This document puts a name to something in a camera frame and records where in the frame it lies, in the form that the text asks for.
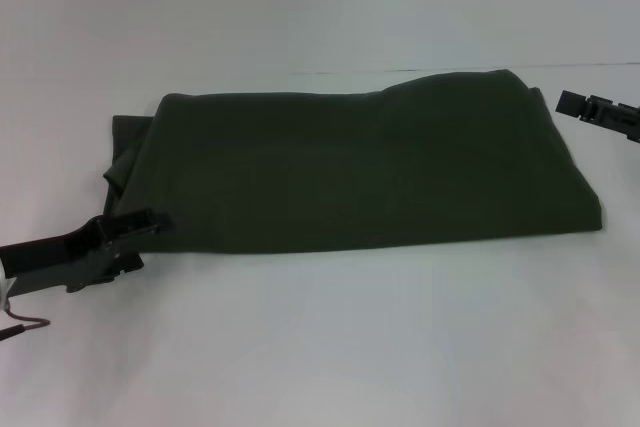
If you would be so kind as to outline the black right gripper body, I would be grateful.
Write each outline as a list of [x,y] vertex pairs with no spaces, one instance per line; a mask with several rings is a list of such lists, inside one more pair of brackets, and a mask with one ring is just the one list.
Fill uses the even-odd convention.
[[632,142],[639,142],[639,108],[597,96],[587,99],[587,122],[626,136]]

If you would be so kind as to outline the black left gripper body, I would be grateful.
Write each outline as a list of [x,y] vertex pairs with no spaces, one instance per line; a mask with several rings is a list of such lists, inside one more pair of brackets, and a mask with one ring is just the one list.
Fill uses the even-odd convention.
[[120,275],[118,258],[131,223],[94,217],[73,232],[1,248],[9,298],[53,287],[77,292]]

